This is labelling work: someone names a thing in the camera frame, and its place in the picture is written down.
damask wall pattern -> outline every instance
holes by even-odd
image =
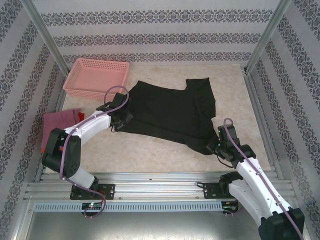
[[[311,239],[320,239],[317,1],[292,1],[251,73],[276,154]]]
[[[244,67],[279,1],[51,2],[34,1],[71,68],[79,57]]]
[[[0,240],[12,229],[23,184],[41,154],[43,114],[55,110],[64,81],[18,0],[0,0]]]

black t-shirt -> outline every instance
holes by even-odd
[[[129,96],[133,119],[120,132],[161,138],[212,154],[206,145],[218,136],[211,121],[216,116],[216,101],[209,78],[187,79],[185,90],[138,81]]]

metal base plate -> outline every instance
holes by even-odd
[[[98,186],[98,192],[103,194],[105,196],[106,200],[113,200],[115,196],[115,184],[99,184]],[[72,186],[71,193],[70,193],[70,199],[71,200],[101,200],[101,196],[95,194],[94,197],[91,197],[89,195],[84,195],[85,191],[82,189],[79,189],[76,186]]]

white robotic arm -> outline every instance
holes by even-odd
[[[264,176],[269,187],[278,196],[285,210],[289,211],[290,204],[280,196],[267,178],[260,167],[258,159],[250,157],[249,160],[261,171],[260,174]],[[230,183],[229,192],[243,205],[258,226],[261,225],[262,218],[267,219],[272,217],[274,212],[278,214],[283,212],[247,160],[239,162],[236,166],[236,170],[243,179],[238,179]]]
[[[78,125],[80,124],[78,123],[74,126],[65,128],[64,131],[69,134],[72,130],[75,130],[75,132],[72,133],[72,136],[78,136],[81,139],[82,147],[94,135],[110,127],[111,117],[107,114],[101,115],[101,113],[103,113],[103,111],[95,111],[88,117],[89,121],[83,124],[80,128],[78,128]],[[70,176],[69,179],[74,183],[89,189],[92,186],[95,177],[79,166],[78,170],[74,175]]]

robotic arm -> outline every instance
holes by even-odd
[[[64,130],[56,128],[50,133],[42,164],[68,178],[73,183],[71,191],[78,191],[77,194],[89,199],[99,199],[96,194],[99,180],[80,166],[81,147],[98,132],[109,127],[119,130],[133,118],[127,107],[120,109],[125,104],[125,98],[125,95],[117,93],[112,102],[98,107],[83,122]],[[224,126],[218,127],[218,133],[219,141],[210,142],[206,147],[229,161],[237,170],[221,176],[219,192],[232,195],[243,205],[256,222],[262,240],[303,239],[301,233],[305,217],[302,211],[292,209],[280,196],[250,146],[240,144],[235,127],[224,123]]]
[[[278,193],[263,172],[253,150],[241,145],[235,127],[218,127],[219,142],[207,146],[216,155],[231,162],[237,170],[230,177],[222,175],[219,186],[222,192],[234,196],[252,216],[262,240],[303,239],[305,217],[299,208],[293,209]]]

